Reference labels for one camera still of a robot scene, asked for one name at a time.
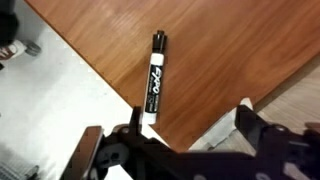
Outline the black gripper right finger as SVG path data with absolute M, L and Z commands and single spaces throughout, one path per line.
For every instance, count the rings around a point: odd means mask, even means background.
M 255 149 L 258 149 L 261 133 L 268 123 L 246 105 L 236 108 L 235 126 Z

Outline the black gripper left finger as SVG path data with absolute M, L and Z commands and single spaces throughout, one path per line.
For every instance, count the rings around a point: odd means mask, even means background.
M 142 123 L 141 123 L 141 107 L 135 106 L 132 111 L 132 115 L 129 121 L 129 132 L 128 139 L 131 144 L 156 144 L 155 138 L 147 138 L 142 134 Z

